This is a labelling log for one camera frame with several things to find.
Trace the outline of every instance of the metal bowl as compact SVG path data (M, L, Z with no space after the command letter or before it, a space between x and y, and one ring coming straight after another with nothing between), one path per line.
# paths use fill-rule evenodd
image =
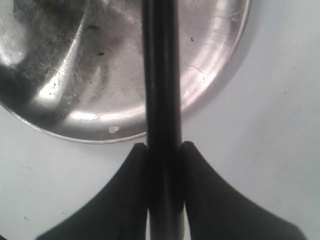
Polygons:
M251 0L180 0L181 105L216 79ZM0 102L66 140L115 143L146 131L141 0L0 0Z

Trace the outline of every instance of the white table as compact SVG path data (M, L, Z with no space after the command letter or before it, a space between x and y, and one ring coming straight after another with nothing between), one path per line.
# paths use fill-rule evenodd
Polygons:
M219 84L184 116L184 139L237 190L317 240L320 1L253 1ZM0 233L8 240L33 240L72 215L133 146L55 139L2 108L0 126Z

